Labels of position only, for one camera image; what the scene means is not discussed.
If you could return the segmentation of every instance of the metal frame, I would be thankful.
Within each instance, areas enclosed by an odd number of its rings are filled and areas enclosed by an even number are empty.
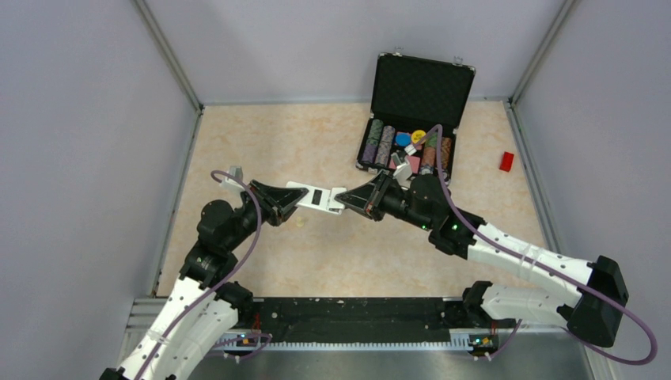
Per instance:
[[[519,116],[517,115],[517,109],[511,104],[511,101],[508,101],[505,104],[505,107],[506,114],[508,115],[508,122],[513,131],[517,152],[520,154],[522,167],[525,171],[533,206],[536,208],[536,215],[538,216],[538,221],[540,223],[540,232],[545,238],[545,245],[548,246],[548,249],[560,253],[562,251],[562,244],[556,233],[555,222],[552,213],[550,212],[550,203],[548,202],[548,197],[545,195],[545,187],[538,175],[536,162],[529,149],[528,139],[521,126]]]
[[[573,10],[578,5],[578,3],[580,3],[580,0],[565,0],[561,8],[559,8],[559,12],[552,21],[550,29],[548,29],[548,31],[545,33],[543,40],[540,42],[536,52],[533,54],[533,57],[531,58],[529,65],[526,67],[524,74],[522,74],[520,82],[515,87],[513,95],[510,97],[510,103],[513,106],[515,106],[524,95],[526,88],[533,79],[533,75],[536,73],[545,57],[552,49],[552,45],[555,43],[559,32],[566,24],[569,16],[573,13]]]
[[[152,276],[152,282],[148,286],[149,291],[148,295],[154,296],[156,290],[158,289],[158,283],[161,280],[161,270],[163,269],[163,264],[165,263],[165,258],[168,254],[168,245],[170,243],[170,238],[172,237],[172,231],[175,227],[175,217],[177,216],[177,209],[180,207],[180,201],[182,199],[182,193],[184,192],[184,185],[187,180],[187,173],[189,165],[191,164],[191,158],[193,158],[193,152],[195,150],[195,141],[198,138],[198,132],[200,132],[200,124],[203,122],[203,110],[198,111],[194,126],[191,130],[191,141],[189,141],[188,150],[184,155],[184,164],[180,171],[180,183],[175,191],[174,200],[172,202],[172,209],[170,211],[170,221],[166,227],[164,233],[163,244],[161,244],[160,250],[157,251],[157,263],[154,267],[154,276]]]
[[[142,18],[142,23],[146,26],[147,32],[149,32],[151,39],[156,44],[158,52],[161,54],[163,60],[165,60],[165,63],[172,72],[172,76],[175,78],[177,85],[180,87],[184,95],[187,96],[194,110],[201,112],[203,110],[203,103],[201,103],[195,95],[195,91],[193,90],[187,75],[184,73],[184,69],[182,69],[168,40],[161,31],[161,27],[158,25],[156,18],[154,18],[154,14],[151,13],[151,9],[149,9],[145,0],[131,0],[131,2],[133,3],[133,6],[135,6],[135,10],[138,11],[140,18]]]

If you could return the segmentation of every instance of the blue poker chip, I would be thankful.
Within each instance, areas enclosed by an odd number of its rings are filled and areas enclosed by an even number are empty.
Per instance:
[[[396,135],[396,144],[400,146],[410,145],[410,135],[407,133],[399,133]]]

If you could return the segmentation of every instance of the stack of poker chips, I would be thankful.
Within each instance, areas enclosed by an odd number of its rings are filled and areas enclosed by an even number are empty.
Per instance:
[[[377,152],[377,146],[380,143],[380,136],[382,136],[382,120],[375,119],[370,124],[370,131],[368,132],[368,137],[366,138],[366,147],[363,150],[363,156],[361,157],[361,163],[366,165],[372,165],[375,162],[375,154]]]
[[[419,174],[432,174],[434,172],[437,143],[436,135],[431,135],[424,143],[424,154],[422,155],[422,162],[419,164]]]
[[[385,127],[382,130],[382,137],[380,138],[380,144],[377,148],[377,156],[375,157],[375,165],[387,166],[389,161],[389,155],[392,152],[392,144],[394,143],[394,135],[396,134],[396,129],[391,125]]]
[[[442,139],[441,140],[441,166],[442,171],[445,173],[445,178],[449,177],[447,171],[447,166],[449,165],[449,154],[452,152],[452,139]]]

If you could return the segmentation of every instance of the open case lid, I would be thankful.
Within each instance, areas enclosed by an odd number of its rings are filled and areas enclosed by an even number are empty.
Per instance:
[[[476,69],[416,57],[381,54],[371,112],[455,128],[464,114]]]

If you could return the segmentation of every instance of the yellow poker chip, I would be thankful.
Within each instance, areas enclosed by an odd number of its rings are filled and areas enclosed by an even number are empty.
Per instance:
[[[416,144],[424,136],[426,136],[426,132],[422,131],[421,129],[418,129],[417,131],[412,132],[412,136],[410,137],[410,139],[412,140],[413,144]]]

